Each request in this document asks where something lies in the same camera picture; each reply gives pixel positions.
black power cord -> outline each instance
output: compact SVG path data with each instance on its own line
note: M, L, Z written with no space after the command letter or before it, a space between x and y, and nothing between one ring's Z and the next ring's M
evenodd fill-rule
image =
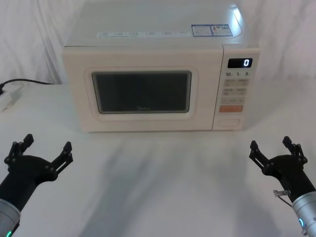
M33 83L42 84L42 85L53 85L53 84L51 84L51 83L46 83L46 82L42 82L42 81L38 81L38 80L12 79L12 80L7 80L7 81L5 81L4 83L1 83L1 84L0 84L0 95L3 94L3 87L4 87L6 84L11 83L11 82L14 82L14 81L28 81L28 82L33 82Z

microwave button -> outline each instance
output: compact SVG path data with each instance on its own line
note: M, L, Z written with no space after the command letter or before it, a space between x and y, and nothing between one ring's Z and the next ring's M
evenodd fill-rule
M238 126L240 124L239 119L221 119L218 121L218 125L221 127Z
M246 95L247 88L224 88L223 95Z
M242 79L226 79L224 83L224 87L228 86L248 86L249 79L242 78Z
M243 105L245 103L245 97L223 97L222 105Z
M243 105L222 105L219 109L220 113L241 113Z

white curtain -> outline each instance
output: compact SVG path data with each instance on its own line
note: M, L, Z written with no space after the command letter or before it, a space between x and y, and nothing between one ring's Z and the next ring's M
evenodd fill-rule
M316 79L315 0L236 2L262 50L256 79ZM84 0L0 0L0 82L27 78L67 83L62 46L83 4Z

white tabletop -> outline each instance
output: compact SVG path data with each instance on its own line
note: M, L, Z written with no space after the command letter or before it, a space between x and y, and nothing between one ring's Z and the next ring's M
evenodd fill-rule
M257 82L246 128L235 132L84 133L66 85L26 86L0 113L0 157L31 133L25 154L55 159L71 141L74 162L40 185L16 237L297 237L279 182L248 158L301 143L316 184L316 83ZM0 161L0 180L7 167Z

wire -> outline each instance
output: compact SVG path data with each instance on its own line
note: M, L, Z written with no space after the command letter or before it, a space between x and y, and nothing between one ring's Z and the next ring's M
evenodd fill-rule
M33 82L33 83L38 83L38 84L43 84L43 85L53 85L51 83L46 83L46 82L42 82L42 81L38 81L38 80L12 79L12 80L5 81L4 83L1 83L0 86L5 86L6 84L14 82L14 81L28 81L28 82Z
M283 198L281 198L281 197L278 197L278 198L281 199L285 204L287 204L287 205L289 205L290 207L292 207L292 205L289 204L287 201L285 201Z

